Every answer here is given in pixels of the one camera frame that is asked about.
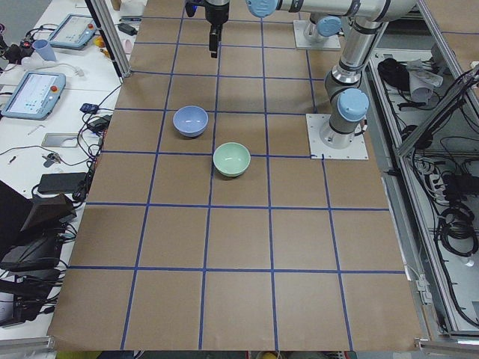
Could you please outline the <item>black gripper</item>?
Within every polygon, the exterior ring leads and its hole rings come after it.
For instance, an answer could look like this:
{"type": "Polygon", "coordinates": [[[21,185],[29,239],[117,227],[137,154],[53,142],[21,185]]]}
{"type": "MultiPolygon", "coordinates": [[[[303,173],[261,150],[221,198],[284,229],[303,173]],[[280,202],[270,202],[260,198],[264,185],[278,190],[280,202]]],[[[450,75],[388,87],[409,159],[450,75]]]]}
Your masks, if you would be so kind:
{"type": "Polygon", "coordinates": [[[222,25],[229,19],[229,0],[205,0],[205,17],[211,24],[209,33],[209,51],[217,58],[222,41],[222,25]]]}

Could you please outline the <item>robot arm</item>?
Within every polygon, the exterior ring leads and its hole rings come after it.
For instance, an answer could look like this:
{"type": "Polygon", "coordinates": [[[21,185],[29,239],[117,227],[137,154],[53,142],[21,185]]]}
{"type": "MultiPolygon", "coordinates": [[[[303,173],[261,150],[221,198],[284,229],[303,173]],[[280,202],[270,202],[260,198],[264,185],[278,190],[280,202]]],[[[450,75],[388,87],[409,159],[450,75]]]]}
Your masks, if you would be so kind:
{"type": "Polygon", "coordinates": [[[365,119],[370,102],[356,85],[387,24],[406,15],[415,1],[247,1],[253,16],[264,18],[274,12],[300,11],[310,14],[348,16],[354,19],[338,64],[325,78],[332,113],[320,130],[321,141],[342,150],[356,136],[357,125],[365,119]]]}
{"type": "MultiPolygon", "coordinates": [[[[282,1],[246,1],[253,16],[264,18],[280,8],[282,1]]],[[[209,51],[212,58],[218,57],[219,44],[222,41],[223,25],[229,20],[229,1],[185,1],[184,8],[188,17],[193,17],[198,7],[205,9],[205,19],[210,24],[209,51]]],[[[341,29],[338,16],[312,13],[304,28],[305,39],[320,42],[335,36],[341,29]]]]}

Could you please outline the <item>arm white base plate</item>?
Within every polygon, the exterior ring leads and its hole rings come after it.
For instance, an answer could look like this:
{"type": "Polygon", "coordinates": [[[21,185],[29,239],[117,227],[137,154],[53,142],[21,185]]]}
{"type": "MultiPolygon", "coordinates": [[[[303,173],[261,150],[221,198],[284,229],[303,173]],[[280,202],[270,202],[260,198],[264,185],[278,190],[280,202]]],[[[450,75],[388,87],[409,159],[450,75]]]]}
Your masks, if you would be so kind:
{"type": "Polygon", "coordinates": [[[329,123],[330,114],[306,114],[310,157],[312,159],[361,160],[369,159],[363,135],[360,131],[342,135],[335,132],[329,123]]]}
{"type": "Polygon", "coordinates": [[[341,20],[336,16],[324,16],[317,23],[310,20],[294,20],[293,30],[297,49],[321,51],[341,49],[338,38],[341,20]]]}

